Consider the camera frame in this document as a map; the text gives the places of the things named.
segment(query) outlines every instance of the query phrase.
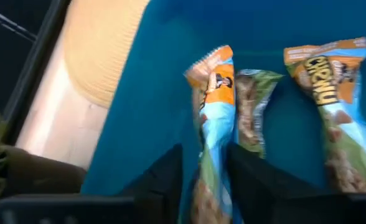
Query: teal bin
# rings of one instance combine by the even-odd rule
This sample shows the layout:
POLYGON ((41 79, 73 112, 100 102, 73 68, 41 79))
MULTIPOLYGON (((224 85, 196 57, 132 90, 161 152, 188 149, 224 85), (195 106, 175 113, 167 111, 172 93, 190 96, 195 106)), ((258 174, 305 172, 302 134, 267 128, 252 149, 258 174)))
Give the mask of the teal bin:
MULTIPOLYGON (((316 186, 326 186, 321 120, 289 77, 283 49, 366 37, 366 1, 151 0, 82 187, 114 195, 175 143, 184 147, 184 187, 200 146, 183 72, 228 44, 235 70, 285 74, 265 111, 267 161, 316 186)), ((362 112, 366 119, 366 61, 362 112)))

